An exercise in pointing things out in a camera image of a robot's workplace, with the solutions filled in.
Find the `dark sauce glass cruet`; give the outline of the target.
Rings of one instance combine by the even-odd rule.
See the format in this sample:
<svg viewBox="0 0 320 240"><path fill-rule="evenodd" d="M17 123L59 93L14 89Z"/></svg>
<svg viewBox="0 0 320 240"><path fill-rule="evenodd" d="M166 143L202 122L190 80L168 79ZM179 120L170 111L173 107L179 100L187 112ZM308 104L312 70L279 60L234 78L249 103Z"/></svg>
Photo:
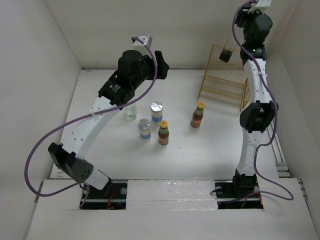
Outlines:
<svg viewBox="0 0 320 240"><path fill-rule="evenodd" d="M237 43L234 39L233 32L230 31L228 38L224 43L223 49L219 55L219 60L228 63L236 47Z"/></svg>

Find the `silver-lid shaker blue label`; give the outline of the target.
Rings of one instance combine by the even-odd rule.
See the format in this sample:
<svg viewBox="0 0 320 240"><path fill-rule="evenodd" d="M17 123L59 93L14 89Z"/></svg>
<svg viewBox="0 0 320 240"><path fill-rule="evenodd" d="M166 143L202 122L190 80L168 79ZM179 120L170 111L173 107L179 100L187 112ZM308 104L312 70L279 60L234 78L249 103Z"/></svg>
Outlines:
<svg viewBox="0 0 320 240"><path fill-rule="evenodd" d="M159 101L154 101L151 106L151 121L159 126L161 121L163 120L163 104Z"/></svg>

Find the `clear liquid glass cruet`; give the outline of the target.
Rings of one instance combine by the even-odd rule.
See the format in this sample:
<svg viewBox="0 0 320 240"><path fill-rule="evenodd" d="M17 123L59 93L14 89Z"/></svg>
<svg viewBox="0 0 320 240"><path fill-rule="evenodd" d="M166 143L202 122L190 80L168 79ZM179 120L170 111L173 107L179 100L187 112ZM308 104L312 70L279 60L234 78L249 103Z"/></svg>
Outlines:
<svg viewBox="0 0 320 240"><path fill-rule="evenodd" d="M129 120L136 119L137 113L138 113L138 110L137 110L137 106L135 103L125 107L125 116L127 119L129 119Z"/></svg>

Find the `yellow-capped red sauce bottle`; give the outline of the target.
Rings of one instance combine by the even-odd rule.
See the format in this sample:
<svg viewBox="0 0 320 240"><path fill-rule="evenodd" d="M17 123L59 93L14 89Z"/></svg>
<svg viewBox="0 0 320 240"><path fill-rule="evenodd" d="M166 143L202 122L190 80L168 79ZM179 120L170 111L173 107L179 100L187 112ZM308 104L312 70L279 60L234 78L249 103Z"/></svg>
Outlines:
<svg viewBox="0 0 320 240"><path fill-rule="evenodd" d="M203 101L198 102L196 109L193 112L190 125L194 128L198 128L201 125L204 116L205 103Z"/></svg>

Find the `yellow-capped brown sauce bottle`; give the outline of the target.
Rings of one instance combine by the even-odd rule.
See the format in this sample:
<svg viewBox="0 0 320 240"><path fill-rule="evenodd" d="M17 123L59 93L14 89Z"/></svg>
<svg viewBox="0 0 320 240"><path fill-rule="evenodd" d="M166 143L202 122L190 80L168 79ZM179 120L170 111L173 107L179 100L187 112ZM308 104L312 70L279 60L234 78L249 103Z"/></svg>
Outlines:
<svg viewBox="0 0 320 240"><path fill-rule="evenodd" d="M161 145L167 145L169 143L169 129L168 122L166 120L162 120L160 122L158 130L158 142Z"/></svg>

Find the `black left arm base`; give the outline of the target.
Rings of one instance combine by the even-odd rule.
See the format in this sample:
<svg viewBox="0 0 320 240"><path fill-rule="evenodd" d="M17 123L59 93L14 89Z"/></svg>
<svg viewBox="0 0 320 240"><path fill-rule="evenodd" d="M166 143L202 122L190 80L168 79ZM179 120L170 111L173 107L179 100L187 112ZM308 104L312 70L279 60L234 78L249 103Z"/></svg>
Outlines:
<svg viewBox="0 0 320 240"><path fill-rule="evenodd" d="M82 210L125 210L128 180L114 180L106 191L85 184L79 185L82 193L79 208Z"/></svg>

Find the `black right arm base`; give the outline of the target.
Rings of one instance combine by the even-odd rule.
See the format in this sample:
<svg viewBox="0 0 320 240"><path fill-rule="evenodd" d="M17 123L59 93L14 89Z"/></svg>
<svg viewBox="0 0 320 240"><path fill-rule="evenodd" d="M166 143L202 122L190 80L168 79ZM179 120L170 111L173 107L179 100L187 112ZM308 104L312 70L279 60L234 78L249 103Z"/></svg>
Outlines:
<svg viewBox="0 0 320 240"><path fill-rule="evenodd" d="M216 180L211 195L216 197L219 210L246 210L264 208L263 201L256 184L249 189L235 189L231 180Z"/></svg>

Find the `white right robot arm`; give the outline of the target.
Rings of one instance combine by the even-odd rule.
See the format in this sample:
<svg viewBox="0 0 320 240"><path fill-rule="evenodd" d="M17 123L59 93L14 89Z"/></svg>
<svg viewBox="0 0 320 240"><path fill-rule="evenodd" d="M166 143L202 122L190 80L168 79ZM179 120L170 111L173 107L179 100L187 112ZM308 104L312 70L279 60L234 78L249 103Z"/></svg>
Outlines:
<svg viewBox="0 0 320 240"><path fill-rule="evenodd" d="M247 74L250 94L248 105L240 113L239 119L243 132L242 150L231 184L231 191L237 197L246 197L256 187L256 148L278 107L266 89L267 58L264 41L273 22L253 5L253 1L246 3L238 10L233 21L234 26L243 30L244 42L240 44L240 58Z"/></svg>

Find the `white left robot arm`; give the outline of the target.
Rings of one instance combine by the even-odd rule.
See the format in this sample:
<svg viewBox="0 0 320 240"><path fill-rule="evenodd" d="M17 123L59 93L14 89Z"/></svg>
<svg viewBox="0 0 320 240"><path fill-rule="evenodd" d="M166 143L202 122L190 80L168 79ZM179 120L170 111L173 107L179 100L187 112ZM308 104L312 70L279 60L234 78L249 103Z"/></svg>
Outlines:
<svg viewBox="0 0 320 240"><path fill-rule="evenodd" d="M79 184L87 184L100 198L112 191L112 180L86 161L86 155L106 124L135 96L136 89L145 81L164 80L169 65L160 50L155 58L137 50L127 50L118 60L117 70L98 91L90 116L79 122L61 143L52 143L48 152L54 164Z"/></svg>

